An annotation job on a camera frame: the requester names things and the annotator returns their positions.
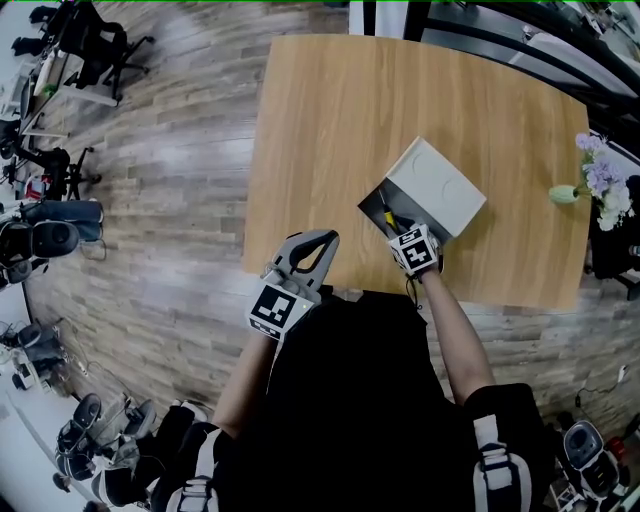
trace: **wire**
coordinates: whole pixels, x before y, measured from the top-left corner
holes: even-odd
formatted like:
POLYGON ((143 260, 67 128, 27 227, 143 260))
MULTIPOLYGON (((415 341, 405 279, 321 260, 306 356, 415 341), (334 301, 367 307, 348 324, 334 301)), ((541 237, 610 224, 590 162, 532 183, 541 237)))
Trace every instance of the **wire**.
POLYGON ((418 292, 416 290, 416 281, 419 281, 420 278, 418 276, 407 276, 407 282, 405 283, 404 287, 407 290, 407 295, 409 296, 409 298, 411 299, 411 302, 413 302, 413 306, 416 308, 417 311, 420 311, 422 309, 422 304, 418 304, 418 292), (413 291, 413 293, 411 293, 411 291, 409 291, 409 284, 411 284, 411 290, 413 291))
POLYGON ((59 322, 61 322, 62 320, 64 320, 65 322, 67 322, 67 323, 71 326, 71 332, 73 333, 73 338, 74 338, 74 340, 75 340, 75 342, 76 342, 76 345, 80 348, 80 351, 82 352, 82 358, 84 359, 84 368, 85 368, 85 370, 87 371, 87 373, 89 373, 89 368, 90 368, 92 365, 95 365, 95 366, 99 367, 100 369, 102 369, 102 371, 103 371, 103 372, 110 374, 110 375, 111 375, 111 376, 112 376, 112 377, 113 377, 113 378, 118 382, 118 384, 120 384, 120 385, 124 388, 124 390, 127 392, 127 394, 128 394, 129 396, 132 396, 132 395, 133 395, 133 393, 131 392, 131 390, 130 390, 130 389, 129 389, 125 384, 124 384, 124 382, 122 382, 122 381, 121 381, 121 380, 116 376, 116 374, 115 374, 115 373, 113 373, 111 370, 109 370, 109 369, 105 368, 104 366, 102 366, 102 364, 100 364, 98 361, 92 361, 92 360, 90 360, 90 359, 87 357, 87 353, 85 352, 84 347, 83 347, 83 346, 82 346, 82 344, 78 341, 78 336, 77 336, 77 334, 78 334, 78 328, 77 328, 75 325, 73 325, 73 324, 71 323, 71 320, 69 320, 68 318, 64 318, 64 317, 63 317, 63 318, 61 318, 60 320, 58 320, 56 323, 59 323, 59 322))
POLYGON ((580 409, 580 411, 582 411, 584 413, 584 415, 587 417, 587 419, 593 424, 596 425, 595 421, 593 421, 593 419, 591 419, 591 416, 589 416, 589 413, 584 409, 584 407, 582 407, 582 399, 580 398, 580 393, 582 393, 583 391, 586 391, 587 393, 597 393, 599 395, 608 395, 609 393, 611 393, 614 389, 616 389, 618 387, 618 384, 620 384, 621 381, 616 381, 616 383, 611 386, 610 388, 607 389, 598 389, 598 388, 593 388, 593 389, 589 389, 587 387, 581 387, 578 392, 576 393, 576 397, 574 399, 576 408, 580 409))

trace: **green vase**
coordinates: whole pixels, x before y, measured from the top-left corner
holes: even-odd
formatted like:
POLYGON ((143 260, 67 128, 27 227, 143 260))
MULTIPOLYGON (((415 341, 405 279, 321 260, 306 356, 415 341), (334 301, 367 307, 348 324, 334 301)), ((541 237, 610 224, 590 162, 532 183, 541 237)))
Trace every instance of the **green vase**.
POLYGON ((575 203, 579 197, 578 190, 573 185, 556 185, 549 189, 549 199, 554 203, 575 203))

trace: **wooden floor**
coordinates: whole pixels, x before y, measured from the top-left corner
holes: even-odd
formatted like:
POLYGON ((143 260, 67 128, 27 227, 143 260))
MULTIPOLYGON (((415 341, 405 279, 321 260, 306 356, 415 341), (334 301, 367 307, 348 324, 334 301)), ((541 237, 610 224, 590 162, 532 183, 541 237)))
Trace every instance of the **wooden floor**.
MULTIPOLYGON (((74 371, 80 394, 126 386, 162 413, 173 398, 215 407, 246 343, 243 310, 255 277, 240 270, 260 86, 273 36, 347 31, 344 10, 322 4, 100 4, 132 39, 153 35, 119 107, 67 100, 45 126, 64 127, 73 158, 103 175, 87 192, 105 207, 106 261, 79 252, 27 284, 34 315, 64 317, 64 343, 95 363, 74 371)), ((575 312, 464 304, 499 382, 529 383, 544 414, 571 407, 585 383, 587 414, 615 432, 640 395, 640 302, 616 283, 583 279, 575 312)), ((446 376, 433 325, 433 363, 446 376)))

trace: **table top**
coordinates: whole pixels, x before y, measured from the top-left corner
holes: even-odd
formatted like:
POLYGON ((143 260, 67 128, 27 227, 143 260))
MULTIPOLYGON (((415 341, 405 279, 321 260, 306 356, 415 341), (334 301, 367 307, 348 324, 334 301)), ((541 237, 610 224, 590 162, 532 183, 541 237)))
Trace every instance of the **table top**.
POLYGON ((243 266, 261 273, 284 239, 332 228, 326 284, 405 293, 382 233, 358 209, 416 136, 487 197, 445 246, 458 300, 570 309, 589 202, 556 205, 579 179, 584 105, 501 64, 422 43, 345 35, 275 38, 262 90, 243 266))

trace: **black cable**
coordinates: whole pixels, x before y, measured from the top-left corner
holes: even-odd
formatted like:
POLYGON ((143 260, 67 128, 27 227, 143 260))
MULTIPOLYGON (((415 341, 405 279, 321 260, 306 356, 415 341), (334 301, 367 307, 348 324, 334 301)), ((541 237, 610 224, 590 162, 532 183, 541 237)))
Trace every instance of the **black cable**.
POLYGON ((587 391, 588 393, 598 393, 599 395, 608 395, 609 393, 611 393, 614 389, 616 389, 618 387, 618 384, 620 384, 620 381, 616 381, 616 383, 613 386, 611 386, 610 388, 608 388, 608 389, 598 389, 598 388, 589 389, 589 388, 586 388, 586 387, 580 388, 580 390, 576 393, 576 397, 574 399, 576 408, 580 409, 580 411, 582 411, 584 413, 584 415, 587 417, 587 419, 593 425, 595 425, 596 423, 593 421, 593 419, 591 419, 591 416, 589 416, 589 413, 587 413, 587 411, 582 407, 582 399, 580 398, 580 393, 582 393, 583 391, 587 391))
POLYGON ((422 304, 418 304, 418 291, 416 290, 415 281, 420 281, 420 277, 408 275, 407 282, 405 283, 404 287, 407 290, 407 295, 413 302, 413 306, 416 308, 417 311, 420 311, 422 309, 422 304), (409 283, 411 283, 411 289, 413 290, 413 294, 409 291, 409 283))

